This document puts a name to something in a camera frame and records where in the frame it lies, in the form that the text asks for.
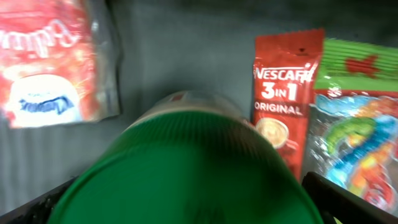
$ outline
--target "nescafe packet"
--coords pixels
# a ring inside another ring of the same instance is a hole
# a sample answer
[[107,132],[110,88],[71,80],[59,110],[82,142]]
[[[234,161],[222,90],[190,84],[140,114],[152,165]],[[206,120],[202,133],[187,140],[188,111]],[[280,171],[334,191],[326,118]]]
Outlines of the nescafe packet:
[[116,51],[105,3],[0,3],[0,109],[12,128],[119,113]]
[[314,89],[303,170],[398,216],[398,49],[326,40]]
[[322,29],[256,38],[254,125],[299,179]]

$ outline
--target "plastic wrapper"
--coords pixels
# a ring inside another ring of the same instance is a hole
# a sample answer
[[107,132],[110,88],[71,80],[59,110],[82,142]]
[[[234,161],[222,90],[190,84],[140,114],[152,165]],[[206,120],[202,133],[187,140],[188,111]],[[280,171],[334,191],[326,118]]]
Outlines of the plastic wrapper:
[[324,48],[306,171],[398,215],[398,50],[343,40]]
[[323,30],[310,30],[256,39],[254,124],[297,179],[323,38]]
[[3,1],[0,21],[0,107],[12,128],[119,113],[104,1]]

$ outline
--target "green cap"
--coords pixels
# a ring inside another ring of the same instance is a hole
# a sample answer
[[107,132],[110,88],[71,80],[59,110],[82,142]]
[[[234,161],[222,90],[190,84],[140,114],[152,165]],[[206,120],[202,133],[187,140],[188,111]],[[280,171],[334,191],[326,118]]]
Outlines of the green cap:
[[239,121],[186,111],[128,129],[49,224],[322,223],[272,146]]

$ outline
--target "gray surface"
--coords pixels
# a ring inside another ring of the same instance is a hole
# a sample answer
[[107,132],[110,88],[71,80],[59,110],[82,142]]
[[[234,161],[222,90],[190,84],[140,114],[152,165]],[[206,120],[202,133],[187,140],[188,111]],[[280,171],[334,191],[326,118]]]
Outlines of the gray surface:
[[396,7],[342,0],[113,0],[123,114],[98,124],[0,129],[0,214],[86,169],[140,114],[177,90],[213,90],[250,115],[254,37],[325,26],[329,37],[398,47]]

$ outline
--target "blurry packet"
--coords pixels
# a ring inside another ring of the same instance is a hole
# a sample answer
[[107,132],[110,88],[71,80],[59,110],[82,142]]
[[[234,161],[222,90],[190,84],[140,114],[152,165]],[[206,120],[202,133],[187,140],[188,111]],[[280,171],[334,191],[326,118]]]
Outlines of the blurry packet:
[[321,29],[256,38],[254,125],[297,179],[323,38]]
[[398,215],[398,49],[326,40],[303,170]]
[[0,3],[0,108],[12,128],[119,113],[104,1]]

